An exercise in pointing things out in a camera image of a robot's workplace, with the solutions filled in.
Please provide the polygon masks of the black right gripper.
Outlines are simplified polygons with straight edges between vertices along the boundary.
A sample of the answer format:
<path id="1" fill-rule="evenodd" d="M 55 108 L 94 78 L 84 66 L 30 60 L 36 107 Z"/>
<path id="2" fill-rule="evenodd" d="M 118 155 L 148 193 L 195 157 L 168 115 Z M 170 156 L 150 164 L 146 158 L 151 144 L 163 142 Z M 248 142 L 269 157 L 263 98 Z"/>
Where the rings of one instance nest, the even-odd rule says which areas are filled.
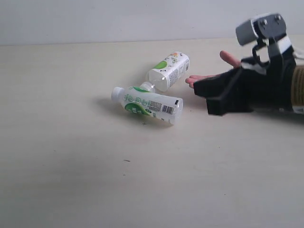
<path id="1" fill-rule="evenodd" d="M 251 57 L 227 72 L 208 76 L 193 84 L 194 94 L 207 98 L 209 115 L 274 110 L 296 113 L 296 62 L 294 47 L 268 56 L 268 45 L 258 42 Z"/>

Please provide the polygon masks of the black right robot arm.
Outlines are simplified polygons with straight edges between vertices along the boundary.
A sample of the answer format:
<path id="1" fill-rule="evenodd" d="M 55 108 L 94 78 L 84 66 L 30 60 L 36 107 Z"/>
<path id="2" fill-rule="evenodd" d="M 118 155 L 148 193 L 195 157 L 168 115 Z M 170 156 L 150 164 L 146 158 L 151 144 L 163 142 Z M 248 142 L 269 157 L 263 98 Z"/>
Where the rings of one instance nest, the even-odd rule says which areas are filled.
<path id="1" fill-rule="evenodd" d="M 304 113 L 304 66 L 286 34 L 257 39 L 252 56 L 221 74 L 193 83 L 194 93 L 203 97 L 210 115 L 274 111 Z"/>

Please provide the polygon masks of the person's open hand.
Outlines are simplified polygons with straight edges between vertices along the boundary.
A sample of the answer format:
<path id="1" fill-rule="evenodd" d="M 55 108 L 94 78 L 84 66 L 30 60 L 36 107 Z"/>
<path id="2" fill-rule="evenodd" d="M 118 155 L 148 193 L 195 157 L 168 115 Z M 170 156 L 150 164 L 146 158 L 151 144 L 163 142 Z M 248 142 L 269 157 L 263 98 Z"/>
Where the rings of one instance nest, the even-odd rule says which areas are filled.
<path id="1" fill-rule="evenodd" d="M 241 61 L 237 58 L 235 58 L 232 54 L 221 50 L 219 53 L 220 58 L 226 62 L 227 64 L 231 65 L 233 68 L 237 68 L 241 65 Z M 185 79 L 185 83 L 189 85 L 190 88 L 194 88 L 194 83 L 206 78 L 211 78 L 215 77 L 216 75 L 205 75 L 205 76 L 200 76 L 200 75 L 191 75 L 188 78 Z"/>

